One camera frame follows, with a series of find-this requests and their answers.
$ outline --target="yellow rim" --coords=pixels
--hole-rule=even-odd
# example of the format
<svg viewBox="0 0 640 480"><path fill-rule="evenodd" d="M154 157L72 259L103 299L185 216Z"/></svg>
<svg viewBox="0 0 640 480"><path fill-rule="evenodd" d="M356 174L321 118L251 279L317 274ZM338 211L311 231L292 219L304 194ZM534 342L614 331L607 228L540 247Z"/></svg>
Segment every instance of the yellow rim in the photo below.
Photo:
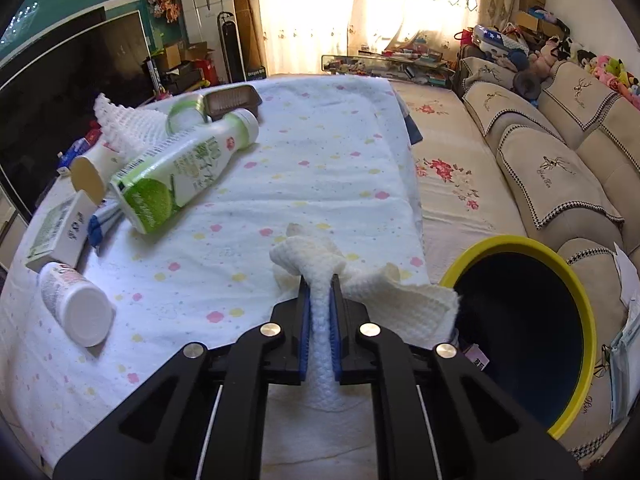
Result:
<svg viewBox="0 0 640 480"><path fill-rule="evenodd" d="M584 399L591 386L591 375L596 361L596 325L591 311L591 304L580 280L566 262L554 251L540 242L522 236L495 236L482 240L468 248L449 267L440 280L440 285L453 288L467 269L479 260L497 253L521 253L531 256L545 264L564 282L566 288L574 298L582 325L583 354L580 376L574 394L571 396L564 412L547 431L553 438L558 439L569 428L580 411Z"/></svg>

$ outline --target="brown plastic tray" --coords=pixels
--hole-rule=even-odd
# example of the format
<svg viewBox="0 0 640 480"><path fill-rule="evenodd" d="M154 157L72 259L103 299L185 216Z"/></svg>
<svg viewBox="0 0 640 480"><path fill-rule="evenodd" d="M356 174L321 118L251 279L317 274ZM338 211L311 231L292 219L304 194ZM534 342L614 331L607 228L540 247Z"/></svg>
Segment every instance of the brown plastic tray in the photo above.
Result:
<svg viewBox="0 0 640 480"><path fill-rule="evenodd" d="M205 95L205 110L214 121L221 119L224 114L228 114L236 108L245 108L257 118L258 106L261 103L262 98L251 85L225 88Z"/></svg>

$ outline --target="white foam netting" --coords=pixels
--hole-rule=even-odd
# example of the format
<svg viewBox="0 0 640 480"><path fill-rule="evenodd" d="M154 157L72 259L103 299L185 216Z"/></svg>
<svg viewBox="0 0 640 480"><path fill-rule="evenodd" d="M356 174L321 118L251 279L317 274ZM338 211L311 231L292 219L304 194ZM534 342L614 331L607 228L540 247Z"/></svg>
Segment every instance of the white foam netting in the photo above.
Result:
<svg viewBox="0 0 640 480"><path fill-rule="evenodd" d="M166 115L156 110L116 106L100 94L95 98L94 114L102 138L126 160L167 138Z"/></svg>

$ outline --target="white box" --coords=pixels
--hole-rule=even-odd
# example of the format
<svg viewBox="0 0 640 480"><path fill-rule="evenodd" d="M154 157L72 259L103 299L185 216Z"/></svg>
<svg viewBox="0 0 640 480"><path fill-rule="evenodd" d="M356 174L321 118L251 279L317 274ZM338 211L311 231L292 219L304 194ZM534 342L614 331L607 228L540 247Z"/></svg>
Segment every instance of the white box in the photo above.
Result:
<svg viewBox="0 0 640 480"><path fill-rule="evenodd" d="M49 262L75 267L87 238L89 218L97 209L82 190L51 209L27 254L26 266L36 272Z"/></svg>

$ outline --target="bottle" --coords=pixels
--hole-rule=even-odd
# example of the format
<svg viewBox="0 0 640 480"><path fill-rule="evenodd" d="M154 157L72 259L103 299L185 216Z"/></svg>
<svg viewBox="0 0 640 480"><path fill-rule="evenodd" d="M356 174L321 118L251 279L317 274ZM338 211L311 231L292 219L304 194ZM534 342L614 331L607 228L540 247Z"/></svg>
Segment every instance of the bottle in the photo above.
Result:
<svg viewBox="0 0 640 480"><path fill-rule="evenodd" d="M115 174L111 187L133 227L148 234L213 184L231 156L257 137L258 121L238 108L147 150Z"/></svg>
<svg viewBox="0 0 640 480"><path fill-rule="evenodd" d="M102 342L113 320L106 294L73 267L49 262L39 277L40 295L66 334L79 345Z"/></svg>

